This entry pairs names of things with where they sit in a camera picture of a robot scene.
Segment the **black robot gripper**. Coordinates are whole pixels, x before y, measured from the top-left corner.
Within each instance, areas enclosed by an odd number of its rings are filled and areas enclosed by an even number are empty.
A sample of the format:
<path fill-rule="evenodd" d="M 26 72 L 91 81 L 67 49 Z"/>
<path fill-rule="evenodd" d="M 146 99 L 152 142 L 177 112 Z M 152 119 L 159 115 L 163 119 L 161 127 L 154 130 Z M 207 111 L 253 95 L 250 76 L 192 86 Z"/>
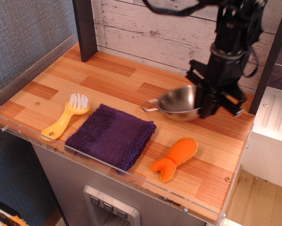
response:
<path fill-rule="evenodd" d="M 241 106 L 247 98 L 238 86 L 241 72 L 239 57 L 221 57 L 211 53 L 207 65 L 191 60 L 186 78 L 196 86 L 195 108 L 200 109 L 200 118 L 214 115 L 224 107 L 235 117 L 241 115 Z"/>

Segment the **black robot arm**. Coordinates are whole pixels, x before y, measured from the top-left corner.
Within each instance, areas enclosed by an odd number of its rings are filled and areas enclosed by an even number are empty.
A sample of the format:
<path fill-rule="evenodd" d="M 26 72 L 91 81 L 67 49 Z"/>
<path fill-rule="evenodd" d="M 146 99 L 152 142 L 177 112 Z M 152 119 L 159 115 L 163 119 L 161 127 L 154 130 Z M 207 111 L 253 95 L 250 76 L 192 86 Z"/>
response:
<path fill-rule="evenodd" d="M 266 1 L 220 1 L 216 38 L 211 44 L 208 64 L 191 60 L 187 78 L 196 86 L 195 108 L 204 119 L 224 107 L 234 116 L 242 113 L 246 97 L 238 86 L 249 57 L 257 57 L 252 45 L 263 32 Z"/>

